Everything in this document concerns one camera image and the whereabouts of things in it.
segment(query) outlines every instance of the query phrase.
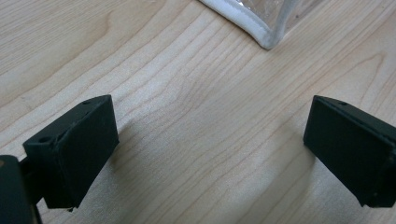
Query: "table surface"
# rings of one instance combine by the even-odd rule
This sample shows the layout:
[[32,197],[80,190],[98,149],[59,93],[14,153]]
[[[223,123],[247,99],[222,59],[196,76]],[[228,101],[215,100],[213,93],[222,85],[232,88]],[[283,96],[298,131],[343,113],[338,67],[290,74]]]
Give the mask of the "table surface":
[[303,145],[324,95],[396,125],[396,1],[324,1],[268,51],[196,0],[0,2],[1,154],[113,96],[120,144],[45,223],[395,223]]

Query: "black plastic block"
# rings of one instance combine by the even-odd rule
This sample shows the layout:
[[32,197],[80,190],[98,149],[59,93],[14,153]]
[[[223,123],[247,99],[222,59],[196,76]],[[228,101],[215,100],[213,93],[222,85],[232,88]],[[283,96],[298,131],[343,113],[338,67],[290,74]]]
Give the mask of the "black plastic block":
[[18,159],[0,156],[0,223],[34,223]]
[[78,207],[118,144],[110,95],[75,106],[25,143],[48,208]]
[[396,128],[345,102],[315,96],[304,144],[361,205],[394,205]]

